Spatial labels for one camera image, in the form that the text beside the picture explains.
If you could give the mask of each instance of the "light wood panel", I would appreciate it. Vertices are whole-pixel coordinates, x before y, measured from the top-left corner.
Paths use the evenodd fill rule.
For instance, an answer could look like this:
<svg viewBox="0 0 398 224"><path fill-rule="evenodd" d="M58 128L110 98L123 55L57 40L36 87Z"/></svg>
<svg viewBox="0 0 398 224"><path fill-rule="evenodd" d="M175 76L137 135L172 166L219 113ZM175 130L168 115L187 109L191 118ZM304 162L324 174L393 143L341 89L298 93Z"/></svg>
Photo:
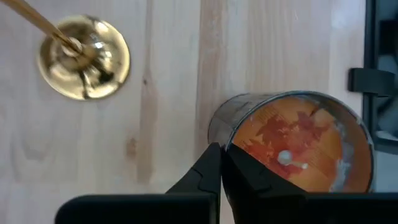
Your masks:
<svg viewBox="0 0 398 224"><path fill-rule="evenodd" d="M51 21L98 16L129 45L131 76L90 102L41 79L43 35L0 5L0 223L52 223L81 194L164 192L206 148L229 97L318 90L361 111L364 0L30 0ZM233 221L225 197L222 223Z"/></svg>

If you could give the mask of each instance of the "wooden table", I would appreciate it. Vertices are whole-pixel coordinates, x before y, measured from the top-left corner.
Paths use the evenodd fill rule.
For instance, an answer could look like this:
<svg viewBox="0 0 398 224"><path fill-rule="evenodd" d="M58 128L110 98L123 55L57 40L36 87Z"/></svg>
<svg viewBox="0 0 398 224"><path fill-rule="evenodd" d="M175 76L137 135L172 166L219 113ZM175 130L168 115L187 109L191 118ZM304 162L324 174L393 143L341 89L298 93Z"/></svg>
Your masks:
<svg viewBox="0 0 398 224"><path fill-rule="evenodd" d="M244 92L346 91L361 67L365 0L28 0L51 21L98 16L124 35L131 75L75 101L35 63L44 35L0 5L0 223L52 223L82 194L165 192L206 148L214 110ZM221 223L232 223L225 198Z"/></svg>

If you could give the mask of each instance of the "wood grain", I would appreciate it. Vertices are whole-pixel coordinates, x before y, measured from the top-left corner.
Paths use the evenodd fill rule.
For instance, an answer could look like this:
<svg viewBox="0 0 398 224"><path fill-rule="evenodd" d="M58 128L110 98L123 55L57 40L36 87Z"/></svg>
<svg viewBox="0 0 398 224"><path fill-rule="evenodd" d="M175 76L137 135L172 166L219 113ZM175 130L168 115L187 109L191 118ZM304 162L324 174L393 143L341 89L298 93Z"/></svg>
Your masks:
<svg viewBox="0 0 398 224"><path fill-rule="evenodd" d="M131 76L80 102L40 77L43 34L0 6L0 223L52 223L77 195L165 192L206 148L209 120L244 92L318 90L358 113L365 0L28 1L50 21L100 17L124 35ZM222 223L232 223L223 197Z"/></svg>

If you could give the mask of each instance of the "gold handle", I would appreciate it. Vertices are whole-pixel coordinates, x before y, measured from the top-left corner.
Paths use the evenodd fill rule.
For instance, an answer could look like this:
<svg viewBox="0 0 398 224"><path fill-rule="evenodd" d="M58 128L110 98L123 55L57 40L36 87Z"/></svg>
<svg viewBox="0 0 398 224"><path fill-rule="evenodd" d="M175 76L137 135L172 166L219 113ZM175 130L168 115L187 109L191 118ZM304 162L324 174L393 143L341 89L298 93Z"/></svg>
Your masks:
<svg viewBox="0 0 398 224"><path fill-rule="evenodd" d="M73 43L67 36L65 36L59 29L57 29L51 22L46 20L40 13L38 13L32 6L30 6L24 0L0 0L12 10L16 11L19 15L24 17L26 20L31 22L41 31L47 35L58 40L62 45L70 48L76 53L80 53L81 50Z"/></svg>

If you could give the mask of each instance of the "cylindrical container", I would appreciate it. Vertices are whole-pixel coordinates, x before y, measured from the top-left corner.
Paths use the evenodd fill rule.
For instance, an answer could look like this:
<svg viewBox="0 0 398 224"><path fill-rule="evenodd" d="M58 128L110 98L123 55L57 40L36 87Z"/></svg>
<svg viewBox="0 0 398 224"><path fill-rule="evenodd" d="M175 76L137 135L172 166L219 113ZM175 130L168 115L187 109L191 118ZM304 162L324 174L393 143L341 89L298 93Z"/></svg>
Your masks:
<svg viewBox="0 0 398 224"><path fill-rule="evenodd" d="M362 119L314 91L238 95L211 119L208 141L235 144L307 192L369 192L374 144Z"/></svg>

